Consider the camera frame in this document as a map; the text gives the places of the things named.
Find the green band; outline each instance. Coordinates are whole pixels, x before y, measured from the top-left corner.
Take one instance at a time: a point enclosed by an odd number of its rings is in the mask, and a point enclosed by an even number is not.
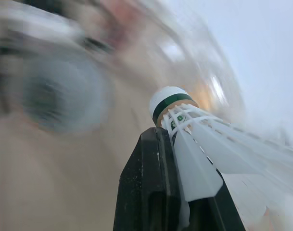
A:
[[[169,97],[167,97],[166,99],[164,99],[163,101],[161,101],[157,107],[154,110],[153,113],[153,122],[157,125],[157,120],[159,115],[162,113],[163,110],[165,110],[170,104],[179,101],[179,100],[192,100],[194,101],[189,95],[187,94],[175,94],[175,95],[171,95]]]

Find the blurred background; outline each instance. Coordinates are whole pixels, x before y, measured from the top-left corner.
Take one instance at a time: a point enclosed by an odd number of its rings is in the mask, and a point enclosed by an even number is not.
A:
[[[0,231],[112,230],[120,173],[167,85],[293,146],[292,1],[98,2],[62,1],[65,20],[0,1]]]

